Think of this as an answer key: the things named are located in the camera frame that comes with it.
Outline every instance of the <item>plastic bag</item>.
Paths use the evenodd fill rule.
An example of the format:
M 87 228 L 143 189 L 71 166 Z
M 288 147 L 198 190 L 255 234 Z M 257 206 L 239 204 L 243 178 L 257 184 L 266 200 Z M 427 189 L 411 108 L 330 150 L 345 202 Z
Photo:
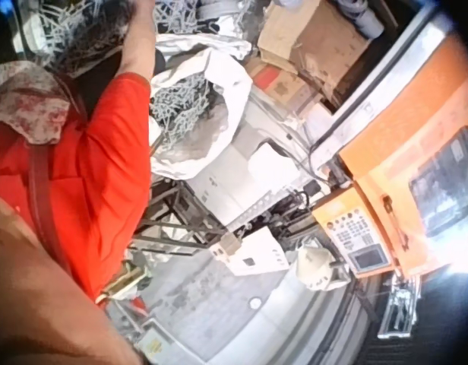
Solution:
M 151 81 L 151 97 L 161 88 L 171 87 L 199 72 L 216 85 L 225 103 L 215 106 L 209 119 L 199 121 L 172 150 L 165 151 L 160 145 L 151 157 L 153 174 L 170 179 L 191 179 L 229 145 L 239 125 L 252 80 L 235 59 L 216 49 L 205 49 L 179 67 L 155 76 Z M 159 134 L 160 127 L 150 116 L 150 145 Z

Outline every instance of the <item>shoulder strap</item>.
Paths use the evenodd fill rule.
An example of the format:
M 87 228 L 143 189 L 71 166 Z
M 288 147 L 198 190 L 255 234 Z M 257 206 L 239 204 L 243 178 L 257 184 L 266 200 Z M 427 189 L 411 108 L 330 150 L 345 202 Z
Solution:
M 30 146 L 29 200 L 36 234 L 48 254 L 71 276 L 71 268 L 60 246 L 50 199 L 49 146 Z

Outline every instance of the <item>metal frame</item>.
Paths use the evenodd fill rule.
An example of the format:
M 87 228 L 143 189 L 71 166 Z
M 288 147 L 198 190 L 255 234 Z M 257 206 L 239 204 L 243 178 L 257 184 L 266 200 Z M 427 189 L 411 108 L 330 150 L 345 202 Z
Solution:
M 148 202 L 147 209 L 134 233 L 133 245 L 135 241 L 142 241 L 152 243 L 152 247 L 130 246 L 129 249 L 174 256 L 193 256 L 198 250 L 208 249 L 217 243 L 220 237 L 227 232 L 226 228 L 198 202 L 183 182 L 162 180 L 153 184 L 151 189 L 152 198 Z M 162 221 L 171 215 L 180 224 Z M 186 230 L 187 233 L 179 240 L 162 236 L 145 236 L 144 231 L 154 226 L 179 228 Z M 160 248 L 158 245 L 171 246 L 172 248 L 181 247 L 188 251 L 174 252 Z

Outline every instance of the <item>person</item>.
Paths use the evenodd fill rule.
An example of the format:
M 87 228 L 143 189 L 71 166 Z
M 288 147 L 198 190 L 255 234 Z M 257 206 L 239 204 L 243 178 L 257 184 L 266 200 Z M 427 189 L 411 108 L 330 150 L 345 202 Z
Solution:
M 8 105 L 15 113 L 0 121 L 0 363 L 143 361 L 94 303 L 120 268 L 150 188 L 154 0 L 132 3 L 121 65 L 89 122 L 73 97 L 49 95 L 57 85 L 67 94 L 58 78 L 21 72 L 22 81 L 49 82 L 31 91 L 1 83 L 9 92 L 0 108 L 11 98 L 16 109 Z M 60 116 L 61 128 L 36 130 Z

